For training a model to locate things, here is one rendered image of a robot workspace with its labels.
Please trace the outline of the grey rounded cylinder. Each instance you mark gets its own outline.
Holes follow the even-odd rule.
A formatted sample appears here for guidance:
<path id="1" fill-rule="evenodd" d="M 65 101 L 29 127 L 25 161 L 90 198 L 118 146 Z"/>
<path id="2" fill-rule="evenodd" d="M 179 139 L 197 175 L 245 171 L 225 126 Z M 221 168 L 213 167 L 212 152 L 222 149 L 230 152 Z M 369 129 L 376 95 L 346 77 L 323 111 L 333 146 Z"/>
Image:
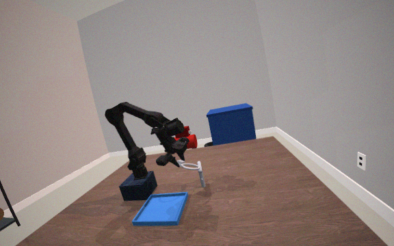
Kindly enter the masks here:
<path id="1" fill-rule="evenodd" d="M 206 187 L 206 184 L 205 184 L 205 179 L 204 179 L 203 172 L 202 172 L 202 165 L 201 165 L 200 161 L 198 161 L 197 164 L 200 166 L 200 169 L 198 170 L 198 173 L 199 173 L 199 176 L 200 176 L 201 185 L 204 188 L 204 187 Z"/>

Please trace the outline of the silver metal hoop with square tab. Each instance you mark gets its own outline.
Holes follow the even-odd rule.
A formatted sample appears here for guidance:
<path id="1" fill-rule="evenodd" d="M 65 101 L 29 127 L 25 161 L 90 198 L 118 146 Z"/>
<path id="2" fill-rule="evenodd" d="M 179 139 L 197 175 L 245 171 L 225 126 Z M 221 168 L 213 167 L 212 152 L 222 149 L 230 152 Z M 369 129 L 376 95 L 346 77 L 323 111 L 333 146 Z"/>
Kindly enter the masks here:
<path id="1" fill-rule="evenodd" d="M 184 169 L 189 169 L 189 170 L 199 170 L 200 169 L 199 165 L 196 165 L 196 164 L 193 164 L 193 163 L 185 163 L 185 161 L 183 161 L 183 160 L 177 160 L 177 163 L 179 164 L 180 167 L 182 167 Z M 193 166 L 195 166 L 197 168 L 186 167 L 185 165 L 193 165 Z"/>

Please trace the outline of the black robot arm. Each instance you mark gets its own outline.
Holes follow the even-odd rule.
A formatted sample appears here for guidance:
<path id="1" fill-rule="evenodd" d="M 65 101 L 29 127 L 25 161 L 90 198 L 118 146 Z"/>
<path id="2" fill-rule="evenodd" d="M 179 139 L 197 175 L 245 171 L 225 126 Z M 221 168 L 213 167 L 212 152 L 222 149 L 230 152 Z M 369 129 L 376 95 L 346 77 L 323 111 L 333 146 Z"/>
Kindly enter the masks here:
<path id="1" fill-rule="evenodd" d="M 170 136 L 177 135 L 184 132 L 183 123 L 175 118 L 169 120 L 165 118 L 162 113 L 156 111 L 147 111 L 141 107 L 136 107 L 128 102 L 121 102 L 117 106 L 107 109 L 105 117 L 109 123 L 116 127 L 118 134 L 123 140 L 126 149 L 128 150 L 128 157 L 130 160 L 127 166 L 129 170 L 133 170 L 134 180 L 143 179 L 148 172 L 144 163 L 146 162 L 146 153 L 143 147 L 136 146 L 132 136 L 123 122 L 123 113 L 127 112 L 135 117 L 141 118 L 147 125 L 152 127 L 151 135 L 156 134 L 160 142 L 167 140 Z M 158 127 L 158 128 L 155 128 Z M 173 144 L 168 145 L 171 154 L 184 154 L 187 150 L 187 140 L 182 137 L 180 140 L 173 139 Z"/>

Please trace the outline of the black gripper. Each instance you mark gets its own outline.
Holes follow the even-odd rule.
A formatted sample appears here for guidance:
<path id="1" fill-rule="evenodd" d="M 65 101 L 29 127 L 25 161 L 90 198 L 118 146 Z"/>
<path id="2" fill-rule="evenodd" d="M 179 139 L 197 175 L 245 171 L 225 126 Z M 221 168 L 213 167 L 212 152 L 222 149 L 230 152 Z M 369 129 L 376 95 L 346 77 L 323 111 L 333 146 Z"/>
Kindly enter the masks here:
<path id="1" fill-rule="evenodd" d="M 156 160 L 156 164 L 160 165 L 160 166 L 165 166 L 167 165 L 169 162 L 171 162 L 172 164 L 176 165 L 177 167 L 180 167 L 179 164 L 177 163 L 175 157 L 172 156 L 170 149 L 168 147 L 169 144 L 173 144 L 173 139 L 174 137 L 169 137 L 167 140 L 161 142 L 161 146 L 163 146 L 163 148 L 165 149 L 165 152 L 167 152 L 166 155 L 161 155 L 157 160 Z M 181 160 L 185 160 L 184 159 L 184 154 L 177 154 L 179 156 L 179 158 Z"/>

